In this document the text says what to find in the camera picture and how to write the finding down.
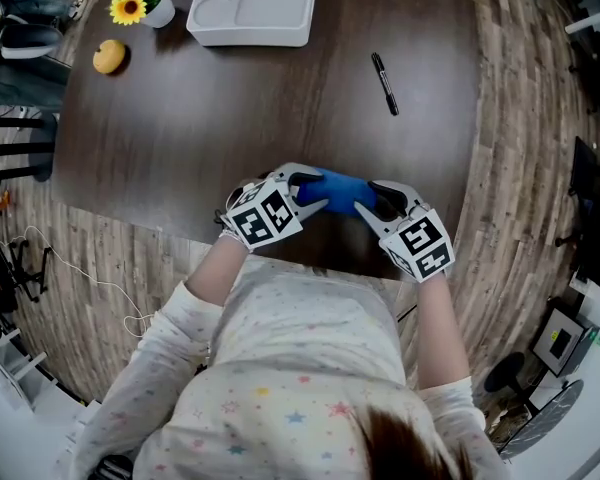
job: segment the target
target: blue star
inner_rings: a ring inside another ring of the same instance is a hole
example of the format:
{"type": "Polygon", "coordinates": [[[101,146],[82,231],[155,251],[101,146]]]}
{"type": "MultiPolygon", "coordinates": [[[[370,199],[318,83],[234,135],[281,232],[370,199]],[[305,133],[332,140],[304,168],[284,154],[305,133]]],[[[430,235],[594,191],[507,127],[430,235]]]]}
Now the blue star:
{"type": "Polygon", "coordinates": [[[231,448],[228,448],[227,451],[231,454],[231,455],[242,455],[244,452],[247,451],[246,448],[243,448],[242,446],[232,446],[231,448]]]}
{"type": "Polygon", "coordinates": [[[304,423],[305,415],[300,414],[297,410],[293,414],[287,414],[285,416],[289,420],[289,423],[304,423]]]}

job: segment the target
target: blue object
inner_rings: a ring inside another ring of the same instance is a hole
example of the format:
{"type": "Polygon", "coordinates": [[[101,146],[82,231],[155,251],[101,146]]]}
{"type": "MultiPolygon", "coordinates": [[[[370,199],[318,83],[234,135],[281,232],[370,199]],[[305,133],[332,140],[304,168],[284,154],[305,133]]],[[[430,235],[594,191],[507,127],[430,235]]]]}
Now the blue object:
{"type": "Polygon", "coordinates": [[[359,201],[368,208],[376,205],[376,194],[366,181],[327,169],[317,170],[324,175],[324,178],[300,185],[296,196],[296,201],[300,206],[328,198],[329,204],[323,210],[360,217],[353,207],[354,201],[359,201]]]}

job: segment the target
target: star-patterned shirt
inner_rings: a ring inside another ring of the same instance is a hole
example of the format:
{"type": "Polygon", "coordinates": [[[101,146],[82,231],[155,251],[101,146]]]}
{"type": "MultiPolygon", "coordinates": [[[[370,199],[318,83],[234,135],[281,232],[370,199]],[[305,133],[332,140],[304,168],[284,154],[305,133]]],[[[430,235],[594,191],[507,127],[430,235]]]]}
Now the star-patterned shirt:
{"type": "Polygon", "coordinates": [[[106,455],[134,480],[368,479],[359,425],[369,407],[408,422],[454,468],[508,478],[469,378],[406,387],[392,315],[365,286],[246,276],[225,308],[178,285],[78,443],[70,479],[106,455]],[[194,377],[212,343],[211,367],[194,377]]]}

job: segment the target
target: flower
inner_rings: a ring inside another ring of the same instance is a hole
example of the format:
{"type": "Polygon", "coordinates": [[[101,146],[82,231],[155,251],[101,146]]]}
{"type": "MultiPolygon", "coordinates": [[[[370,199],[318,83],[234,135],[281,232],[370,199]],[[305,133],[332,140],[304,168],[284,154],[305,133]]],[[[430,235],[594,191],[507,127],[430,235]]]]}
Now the flower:
{"type": "Polygon", "coordinates": [[[132,25],[147,15],[147,4],[144,0],[114,0],[110,10],[114,23],[132,25]]]}

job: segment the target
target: wooden floor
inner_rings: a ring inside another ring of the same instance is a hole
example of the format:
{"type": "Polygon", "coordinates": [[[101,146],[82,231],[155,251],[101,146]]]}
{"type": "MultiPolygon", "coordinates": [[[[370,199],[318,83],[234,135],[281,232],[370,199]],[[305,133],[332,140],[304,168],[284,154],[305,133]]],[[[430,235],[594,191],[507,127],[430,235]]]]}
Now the wooden floor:
{"type": "MultiPolygon", "coordinates": [[[[586,114],[582,87],[567,71],[573,55],[563,27],[569,18],[555,0],[473,1],[481,89],[451,284],[477,401],[485,408],[494,398],[481,388],[484,376],[510,351],[528,347],[547,297],[568,283],[571,251],[555,248],[553,240],[569,234],[574,216],[567,196],[574,138],[600,144],[600,117],[586,114]]],[[[81,28],[78,23],[67,33],[59,53],[65,62],[72,61],[81,28]]],[[[1,140],[26,138],[14,134],[1,140]]],[[[144,314],[159,309],[206,250],[58,204],[48,183],[20,179],[9,188],[15,205],[0,218],[3,239],[37,226],[63,258],[120,284],[144,314]]],[[[27,237],[37,264],[43,243],[33,231],[27,237]]],[[[415,300],[411,285],[372,282],[396,312],[415,300]]],[[[48,283],[39,304],[21,299],[17,323],[32,353],[48,353],[46,365],[61,382],[84,398],[101,399],[137,343],[122,326],[135,310],[116,288],[95,287],[58,258],[48,283]]],[[[416,327],[414,312],[401,334],[412,382],[416,327]]]]}

